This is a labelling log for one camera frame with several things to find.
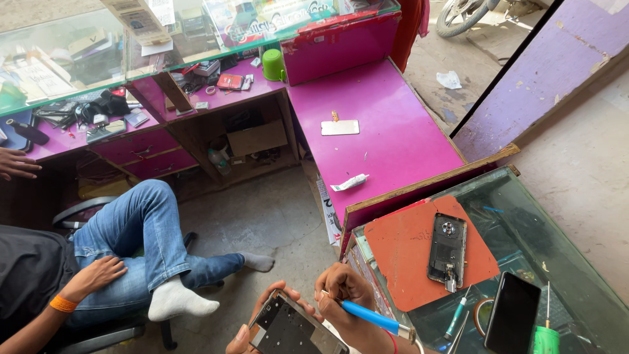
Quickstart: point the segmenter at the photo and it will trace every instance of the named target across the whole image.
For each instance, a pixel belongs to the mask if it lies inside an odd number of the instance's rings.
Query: foot
[[[249,252],[238,252],[245,257],[245,266],[257,271],[269,271],[275,260],[269,256],[258,256]]]
[[[175,275],[153,290],[148,319],[159,322],[183,314],[204,317],[216,311],[218,306],[217,301],[206,300],[186,288],[179,275]]]

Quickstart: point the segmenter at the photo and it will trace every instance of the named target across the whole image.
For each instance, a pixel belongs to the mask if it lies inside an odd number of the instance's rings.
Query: black bottle
[[[12,126],[18,135],[21,135],[27,138],[28,140],[36,143],[37,145],[46,144],[48,140],[50,140],[50,138],[46,134],[42,133],[41,131],[39,131],[37,128],[35,128],[32,125],[28,125],[25,123],[18,123],[14,121],[13,119],[7,120],[6,123]]]

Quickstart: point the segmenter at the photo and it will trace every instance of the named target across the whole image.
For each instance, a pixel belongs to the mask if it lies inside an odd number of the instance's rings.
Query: hand
[[[11,175],[25,178],[37,178],[27,171],[38,171],[41,166],[35,164],[35,160],[25,157],[21,150],[5,149],[0,147],[0,177],[11,181]]]
[[[312,305],[310,305],[308,301],[300,300],[301,294],[297,290],[293,290],[290,287],[287,287],[285,281],[279,280],[278,282],[269,285],[267,290],[264,290],[262,295],[260,295],[258,301],[256,301],[255,306],[253,307],[253,312],[251,314],[251,319],[249,319],[249,324],[251,324],[255,316],[262,309],[264,303],[271,296],[271,293],[276,289],[283,289],[292,300],[296,301],[301,307],[304,308],[307,314],[313,316],[317,321],[323,322],[323,317],[316,313],[315,308],[312,307]],[[227,349],[225,349],[225,354],[244,353],[260,353],[253,346],[249,345],[249,326],[247,326],[246,324],[243,324],[240,327],[238,334],[236,334],[236,338],[234,338],[227,346]]]
[[[92,262],[77,273],[59,292],[63,299],[80,303],[89,294],[122,277],[126,273],[125,262],[114,256],[105,256]]]
[[[372,311],[376,308],[374,289],[350,266],[334,263],[316,280],[314,290],[319,313],[332,323],[347,345],[363,354],[395,351],[391,337],[385,331],[343,310],[334,301],[338,297]],[[329,294],[326,296],[321,290],[326,290]]]

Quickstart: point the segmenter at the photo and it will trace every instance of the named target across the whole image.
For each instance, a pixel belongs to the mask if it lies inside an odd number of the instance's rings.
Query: pink countertop
[[[251,88],[246,91],[234,91],[230,94],[224,94],[223,91],[216,89],[216,93],[212,95],[208,95],[205,93],[205,89],[207,86],[204,86],[199,91],[192,94],[190,97],[190,102],[192,103],[192,107],[197,102],[208,102],[208,110],[214,110],[216,108],[232,105],[234,103],[238,103],[239,101],[248,100],[251,98],[255,98],[257,96],[262,96],[264,94],[271,93],[273,91],[277,91],[282,89],[286,84],[282,81],[270,81],[264,78],[262,74],[262,65],[258,68],[255,68],[250,65],[253,59],[245,59],[238,62],[238,65],[232,67],[231,69],[226,70],[225,74],[234,74],[234,75],[242,75],[245,76],[247,74],[253,74],[253,84]],[[161,105],[164,105],[164,99],[160,102]],[[188,114],[177,116],[175,111],[167,111],[166,112],[166,120],[168,122],[172,120],[177,120],[179,118],[186,117],[188,115],[193,115],[197,113],[203,113],[205,110],[194,110]]]
[[[133,128],[129,123],[126,125],[126,132],[123,134],[129,134],[132,132],[136,132],[138,130],[142,130],[145,128],[153,127],[154,125],[158,125],[158,121],[149,114],[145,109],[142,109],[144,113],[148,117],[148,121],[139,126],[138,128]],[[109,119],[110,122],[114,120],[122,119],[121,117],[112,117]],[[43,146],[33,144],[32,150],[27,154],[28,157],[36,160],[42,161],[46,160],[54,155],[69,152],[75,149],[79,149],[87,145],[85,140],[86,133],[85,132],[77,132],[76,124],[72,124],[69,130],[74,134],[74,138],[71,138],[68,135],[68,130],[60,130],[59,128],[53,129],[50,124],[44,122],[42,120],[39,121],[37,125],[37,129],[44,132],[47,136],[50,137],[50,140]]]
[[[464,163],[388,60],[287,88],[334,208],[345,208]],[[357,119],[356,135],[321,135],[321,121]],[[367,181],[332,191],[358,174]]]

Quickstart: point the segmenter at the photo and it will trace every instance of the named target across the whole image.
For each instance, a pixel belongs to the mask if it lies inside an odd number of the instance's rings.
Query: orange heat mat
[[[435,213],[467,220],[463,288],[495,277],[498,262],[461,204],[451,196],[385,215],[365,226],[365,236],[378,267],[387,278],[395,306],[410,311],[448,294],[443,283],[428,279],[428,255]]]

